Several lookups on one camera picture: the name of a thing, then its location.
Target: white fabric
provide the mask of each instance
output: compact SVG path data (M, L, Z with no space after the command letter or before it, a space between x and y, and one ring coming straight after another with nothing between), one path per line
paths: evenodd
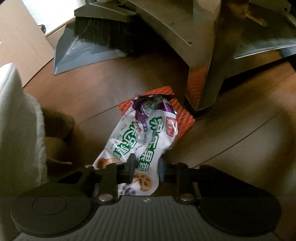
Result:
M34 97L23 92L13 64L0 68L0 240L17 230L11 202L46 179L44 119Z

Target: black bristles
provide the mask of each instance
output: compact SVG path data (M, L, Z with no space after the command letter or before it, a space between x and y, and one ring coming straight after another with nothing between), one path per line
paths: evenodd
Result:
M74 33L79 39L137 55L140 34L136 22L76 17Z

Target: orange foam sheet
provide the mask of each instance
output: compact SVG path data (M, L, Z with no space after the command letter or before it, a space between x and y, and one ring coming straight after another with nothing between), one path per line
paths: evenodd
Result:
M151 95L151 94L173 95L174 92L170 86L164 86L164 87L160 87L158 89L154 89L146 93L143 93L142 95ZM185 110L182 107L182 105L179 103L179 101L176 98L172 99L170 102L174 110L177 112L178 135L175 139L175 142L177 142L193 126L195 119L187 110ZM131 106L131 102L129 100L119 104L118 108L121 110L121 115L124 115L124 113L129 109L130 106Z

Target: round black disc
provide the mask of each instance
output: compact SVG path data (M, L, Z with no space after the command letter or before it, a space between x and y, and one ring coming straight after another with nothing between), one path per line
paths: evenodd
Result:
M11 216L22 232L46 237L75 229L91 211L91 201L83 193L67 184L48 184L17 198Z
M239 236L257 236L275 229L281 207L274 197L203 198L203 217L216 228Z

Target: snack wrapper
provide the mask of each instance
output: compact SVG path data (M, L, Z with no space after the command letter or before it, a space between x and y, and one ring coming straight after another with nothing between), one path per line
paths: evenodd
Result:
M131 101L104 150L93 163L95 169L124 163L131 153L138 161L133 182L119 184L118 195L149 196L158 187L158 160L178 134L172 95L145 95Z

